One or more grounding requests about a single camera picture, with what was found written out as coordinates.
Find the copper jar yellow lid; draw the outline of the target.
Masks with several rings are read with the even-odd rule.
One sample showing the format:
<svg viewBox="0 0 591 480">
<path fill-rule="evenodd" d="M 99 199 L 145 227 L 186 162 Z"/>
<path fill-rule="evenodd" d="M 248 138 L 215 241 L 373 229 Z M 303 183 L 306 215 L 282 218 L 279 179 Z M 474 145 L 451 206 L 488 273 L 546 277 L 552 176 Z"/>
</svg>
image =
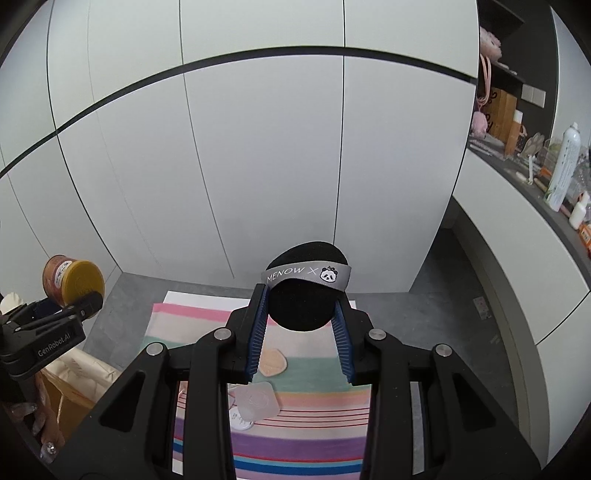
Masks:
<svg viewBox="0 0 591 480">
<path fill-rule="evenodd" d="M 42 286 L 46 296 L 66 307 L 90 293 L 105 295 L 103 275 L 93 262 L 54 255 L 45 264 Z"/>
</svg>

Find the translucent square plastic case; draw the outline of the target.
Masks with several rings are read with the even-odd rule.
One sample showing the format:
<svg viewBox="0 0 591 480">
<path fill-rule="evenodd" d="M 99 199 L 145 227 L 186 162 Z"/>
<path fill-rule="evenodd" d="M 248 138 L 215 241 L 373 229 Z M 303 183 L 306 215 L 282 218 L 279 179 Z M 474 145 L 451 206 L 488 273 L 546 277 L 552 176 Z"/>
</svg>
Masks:
<svg viewBox="0 0 591 480">
<path fill-rule="evenodd" d="M 280 404 L 276 399 L 273 385 L 269 382 L 250 383 L 237 386 L 231 395 L 243 420 L 255 423 L 280 414 Z"/>
</svg>

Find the white round compact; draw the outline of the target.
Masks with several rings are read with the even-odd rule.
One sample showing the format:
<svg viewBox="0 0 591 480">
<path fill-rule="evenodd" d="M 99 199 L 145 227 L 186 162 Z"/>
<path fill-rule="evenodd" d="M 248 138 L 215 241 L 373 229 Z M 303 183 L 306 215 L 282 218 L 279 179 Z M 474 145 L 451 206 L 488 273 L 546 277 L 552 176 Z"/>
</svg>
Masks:
<svg viewBox="0 0 591 480">
<path fill-rule="evenodd" d="M 253 422 L 240 415 L 238 407 L 232 406 L 228 411 L 229 425 L 232 431 L 246 431 L 252 428 Z"/>
</svg>

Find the beige teardrop makeup sponge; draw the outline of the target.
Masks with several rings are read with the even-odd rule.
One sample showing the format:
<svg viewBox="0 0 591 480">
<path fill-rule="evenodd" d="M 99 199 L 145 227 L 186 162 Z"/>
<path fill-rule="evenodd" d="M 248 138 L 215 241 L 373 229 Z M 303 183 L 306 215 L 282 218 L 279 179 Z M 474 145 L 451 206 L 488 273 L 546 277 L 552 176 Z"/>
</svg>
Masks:
<svg viewBox="0 0 591 480">
<path fill-rule="evenodd" d="M 287 370 L 287 358 L 280 350 L 263 349 L 259 358 L 259 373 L 266 378 L 280 375 Z"/>
</svg>

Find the cream padded chair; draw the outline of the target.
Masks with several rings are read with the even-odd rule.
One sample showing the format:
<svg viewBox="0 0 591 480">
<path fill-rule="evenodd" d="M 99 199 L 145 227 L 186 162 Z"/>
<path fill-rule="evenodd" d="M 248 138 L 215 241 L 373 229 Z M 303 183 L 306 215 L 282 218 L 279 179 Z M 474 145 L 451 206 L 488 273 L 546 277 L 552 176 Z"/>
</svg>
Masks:
<svg viewBox="0 0 591 480">
<path fill-rule="evenodd" d="M 6 294 L 1 297 L 1 315 L 7 314 L 16 307 L 25 304 L 31 303 L 24 302 L 15 293 Z M 57 375 L 96 402 L 117 379 L 120 372 L 109 364 L 81 350 L 79 348 L 81 343 L 49 363 L 43 369 L 47 369 Z"/>
</svg>

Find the cardboard box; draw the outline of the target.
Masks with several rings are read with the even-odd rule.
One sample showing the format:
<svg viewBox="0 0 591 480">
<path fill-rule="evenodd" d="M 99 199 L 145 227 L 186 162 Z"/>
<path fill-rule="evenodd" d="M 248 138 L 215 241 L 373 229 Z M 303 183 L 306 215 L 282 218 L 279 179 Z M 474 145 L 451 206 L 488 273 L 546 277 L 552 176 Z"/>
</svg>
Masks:
<svg viewBox="0 0 591 480">
<path fill-rule="evenodd" d="M 41 374 L 59 430 L 68 441 L 93 409 L 95 401 L 47 369 L 43 369 Z"/>
</svg>

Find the striped pastel cloth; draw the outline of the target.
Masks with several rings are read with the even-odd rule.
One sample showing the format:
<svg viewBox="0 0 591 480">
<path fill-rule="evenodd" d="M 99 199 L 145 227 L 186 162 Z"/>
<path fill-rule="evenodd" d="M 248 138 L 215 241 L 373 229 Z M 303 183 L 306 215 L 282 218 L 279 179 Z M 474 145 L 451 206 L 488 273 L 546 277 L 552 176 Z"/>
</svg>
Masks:
<svg viewBox="0 0 591 480">
<path fill-rule="evenodd" d="M 199 297 L 201 305 L 155 303 L 140 349 L 153 342 L 175 348 L 224 326 L 245 299 Z M 231 428 L 237 479 L 360 479 L 366 445 L 370 387 L 342 375 L 330 324 L 294 332 L 267 321 L 263 348 L 276 349 L 287 369 L 253 382 L 273 387 L 280 411 L 240 431 Z M 187 385 L 180 382 L 172 472 L 183 474 L 183 420 Z"/>
</svg>

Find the small white glue bottle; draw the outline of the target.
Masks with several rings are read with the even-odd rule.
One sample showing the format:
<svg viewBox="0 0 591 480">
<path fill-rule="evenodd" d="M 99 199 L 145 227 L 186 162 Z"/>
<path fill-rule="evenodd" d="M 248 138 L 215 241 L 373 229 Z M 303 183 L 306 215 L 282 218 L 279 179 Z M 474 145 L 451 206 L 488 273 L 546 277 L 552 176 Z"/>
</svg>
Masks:
<svg viewBox="0 0 591 480">
<path fill-rule="evenodd" d="M 587 215 L 587 207 L 590 202 L 590 195 L 587 191 L 583 191 L 573 207 L 569 217 L 569 224 L 574 230 L 578 230 L 583 224 Z"/>
</svg>

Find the brown paper bag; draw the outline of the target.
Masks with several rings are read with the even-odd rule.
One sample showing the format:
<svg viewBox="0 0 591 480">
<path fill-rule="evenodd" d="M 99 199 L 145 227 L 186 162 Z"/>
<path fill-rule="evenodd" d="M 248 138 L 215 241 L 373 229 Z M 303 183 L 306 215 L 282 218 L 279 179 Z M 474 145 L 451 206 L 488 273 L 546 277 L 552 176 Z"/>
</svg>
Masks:
<svg viewBox="0 0 591 480">
<path fill-rule="evenodd" d="M 516 96 L 499 88 L 492 88 L 487 103 L 481 108 L 488 122 L 489 135 L 507 143 L 517 108 Z"/>
</svg>

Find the white spray bottle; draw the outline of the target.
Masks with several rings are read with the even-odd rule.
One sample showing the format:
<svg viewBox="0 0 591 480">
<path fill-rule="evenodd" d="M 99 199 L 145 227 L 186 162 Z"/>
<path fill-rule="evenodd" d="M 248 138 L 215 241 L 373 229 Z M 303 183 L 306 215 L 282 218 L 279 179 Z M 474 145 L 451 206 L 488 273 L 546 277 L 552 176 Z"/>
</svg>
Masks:
<svg viewBox="0 0 591 480">
<path fill-rule="evenodd" d="M 579 126 L 573 122 L 563 134 L 556 165 L 545 194 L 545 202 L 554 212 L 558 212 L 563 204 L 578 162 L 580 147 Z"/>
</svg>

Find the pink plush toy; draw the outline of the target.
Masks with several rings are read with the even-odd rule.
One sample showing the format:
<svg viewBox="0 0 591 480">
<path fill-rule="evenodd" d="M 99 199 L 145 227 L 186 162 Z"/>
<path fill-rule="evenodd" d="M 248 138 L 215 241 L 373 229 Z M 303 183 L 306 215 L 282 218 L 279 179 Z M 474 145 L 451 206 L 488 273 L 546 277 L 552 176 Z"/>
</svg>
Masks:
<svg viewBox="0 0 591 480">
<path fill-rule="evenodd" d="M 480 53 L 491 61 L 498 61 L 502 57 L 501 41 L 483 27 L 479 28 Z"/>
</svg>

